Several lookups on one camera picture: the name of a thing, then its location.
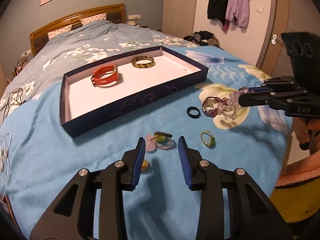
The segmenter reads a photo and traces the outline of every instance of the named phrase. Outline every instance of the wooden headboard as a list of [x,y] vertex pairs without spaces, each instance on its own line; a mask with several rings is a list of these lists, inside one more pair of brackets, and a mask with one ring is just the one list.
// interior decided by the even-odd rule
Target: wooden headboard
[[84,10],[81,12],[77,12],[74,14],[70,14],[63,18],[60,18],[59,20],[51,22],[46,26],[43,26],[42,28],[36,30],[35,32],[29,35],[30,43],[31,43],[31,51],[33,53],[33,56],[38,54],[38,52],[41,49],[43,49],[43,47],[49,41],[48,32],[58,30],[70,24],[72,24],[72,30],[74,30],[82,26],[80,19],[91,17],[100,13],[106,13],[107,20],[110,22],[113,22],[115,24],[125,23],[123,3],[96,7],[96,8]]

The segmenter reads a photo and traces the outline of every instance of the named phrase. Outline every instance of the finger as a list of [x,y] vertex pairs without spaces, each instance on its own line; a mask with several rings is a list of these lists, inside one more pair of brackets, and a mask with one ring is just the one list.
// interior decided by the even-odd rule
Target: finger
[[310,135],[308,133],[302,133],[299,131],[295,131],[295,133],[296,133],[297,140],[300,143],[306,143],[310,141]]
[[308,124],[310,130],[320,129],[320,119],[312,119]]
[[298,130],[301,133],[308,133],[308,125],[301,118],[294,117],[293,118],[294,130]]

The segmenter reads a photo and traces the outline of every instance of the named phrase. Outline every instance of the floral pillowcase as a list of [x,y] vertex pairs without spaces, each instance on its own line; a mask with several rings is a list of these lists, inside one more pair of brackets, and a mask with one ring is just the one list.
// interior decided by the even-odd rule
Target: floral pillowcase
[[106,13],[101,13],[101,14],[97,14],[91,17],[87,17],[87,18],[83,18],[81,19],[81,24],[82,26],[90,23],[90,22],[94,22],[94,21],[98,21],[98,20],[106,20],[107,19],[107,14]]
[[57,36],[60,33],[70,32],[71,28],[72,28],[72,24],[70,24],[70,25],[68,25],[66,27],[63,27],[61,29],[55,30],[53,32],[49,32],[48,33],[48,38],[49,38],[49,40],[51,40],[53,37]]

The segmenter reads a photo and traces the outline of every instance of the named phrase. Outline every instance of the green bead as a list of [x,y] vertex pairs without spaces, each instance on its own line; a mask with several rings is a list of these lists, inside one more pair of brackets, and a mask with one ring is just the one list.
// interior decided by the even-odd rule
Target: green bead
[[211,138],[210,138],[210,145],[213,146],[213,145],[215,144],[215,142],[216,142],[216,141],[215,141],[215,138],[214,138],[214,137],[211,137]]
[[157,142],[163,142],[165,139],[166,139],[166,137],[165,137],[164,135],[159,135],[159,136],[156,138],[156,141],[157,141]]

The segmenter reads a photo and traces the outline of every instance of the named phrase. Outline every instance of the bed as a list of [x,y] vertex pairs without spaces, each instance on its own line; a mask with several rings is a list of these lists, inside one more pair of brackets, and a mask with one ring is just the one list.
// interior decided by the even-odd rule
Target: bed
[[[106,13],[107,20],[85,26],[83,17]],[[48,41],[47,33],[72,24],[70,32]],[[197,45],[150,29],[124,23],[124,4],[93,8],[61,18],[30,35],[34,58],[7,87],[0,106],[22,88],[20,106],[12,104],[0,134],[10,132],[10,176],[6,199],[12,219],[28,239],[45,209],[74,174],[82,168],[104,169],[135,147],[139,137],[161,130],[188,146],[219,168],[248,171],[270,196],[279,176],[291,120],[268,106],[246,108],[233,121],[202,114],[191,119],[189,106],[200,108],[207,96],[228,96],[242,86],[259,86],[268,76],[254,66],[216,47]],[[151,46],[168,46],[209,67],[207,80],[116,118],[72,139],[61,127],[59,99],[63,74],[84,64]],[[210,130],[215,149],[208,149],[200,133]],[[177,148],[146,153],[150,167],[142,173],[136,190],[124,192],[129,239],[195,239],[199,192],[184,183]],[[94,237],[98,237],[98,209]],[[225,220],[225,237],[229,234]]]

